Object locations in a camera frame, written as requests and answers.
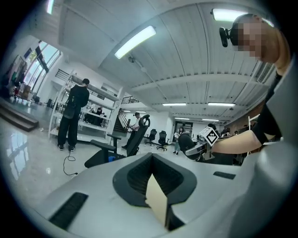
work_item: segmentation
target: person in white shirt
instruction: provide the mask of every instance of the person in white shirt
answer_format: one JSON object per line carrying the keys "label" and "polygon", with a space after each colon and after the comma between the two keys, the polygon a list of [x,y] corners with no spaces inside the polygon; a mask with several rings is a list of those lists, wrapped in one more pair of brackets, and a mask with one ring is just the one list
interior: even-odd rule
{"label": "person in white shirt", "polygon": [[141,116],[138,112],[135,113],[135,117],[136,117],[136,121],[135,124],[133,126],[130,126],[129,128],[132,129],[132,132],[130,134],[130,137],[126,143],[125,146],[122,146],[123,149],[126,150],[126,148],[129,146],[129,144],[131,143],[132,139],[135,137],[136,132],[139,130],[140,126],[139,126],[139,121],[141,119]]}

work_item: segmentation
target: black t-shirt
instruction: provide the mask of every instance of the black t-shirt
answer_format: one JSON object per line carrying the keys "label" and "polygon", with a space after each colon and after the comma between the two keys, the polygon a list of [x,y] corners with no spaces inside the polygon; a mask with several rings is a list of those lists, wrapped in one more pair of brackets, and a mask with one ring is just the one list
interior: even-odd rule
{"label": "black t-shirt", "polygon": [[84,107],[88,103],[89,99],[89,91],[86,87],[75,85],[73,88],[70,89],[68,99],[74,97],[75,102],[75,112],[80,113],[81,107]]}
{"label": "black t-shirt", "polygon": [[271,112],[269,111],[266,105],[268,100],[273,96],[274,88],[279,83],[281,78],[282,76],[276,74],[275,79],[272,85],[270,86],[267,96],[265,98],[265,105],[259,117],[257,118],[257,123],[252,128],[252,131],[256,135],[257,139],[261,142],[261,144],[263,144],[268,140],[264,133],[268,135],[275,135],[275,137],[277,138],[280,138],[282,136],[273,115],[271,114]]}

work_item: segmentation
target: shoe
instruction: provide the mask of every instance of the shoe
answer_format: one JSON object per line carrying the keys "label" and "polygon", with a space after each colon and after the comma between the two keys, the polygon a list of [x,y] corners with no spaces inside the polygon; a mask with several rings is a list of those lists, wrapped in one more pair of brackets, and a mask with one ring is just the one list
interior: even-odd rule
{"label": "shoe", "polygon": [[75,150],[75,146],[69,145],[69,146],[68,146],[68,150],[69,150],[70,152],[73,152],[73,151]]}
{"label": "shoe", "polygon": [[64,145],[58,145],[59,150],[63,151],[64,150]]}

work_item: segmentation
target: black cable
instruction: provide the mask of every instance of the black cable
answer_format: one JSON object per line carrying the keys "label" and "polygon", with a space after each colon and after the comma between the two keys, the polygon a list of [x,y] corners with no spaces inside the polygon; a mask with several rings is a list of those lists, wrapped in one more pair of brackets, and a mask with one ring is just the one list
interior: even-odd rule
{"label": "black cable", "polygon": [[78,173],[71,173],[71,174],[68,174],[65,172],[65,167],[64,167],[64,164],[65,164],[65,160],[66,158],[68,159],[68,161],[75,161],[75,157],[73,156],[70,156],[70,151],[69,151],[69,155],[67,157],[65,157],[64,161],[63,161],[63,172],[66,174],[66,175],[78,175]]}

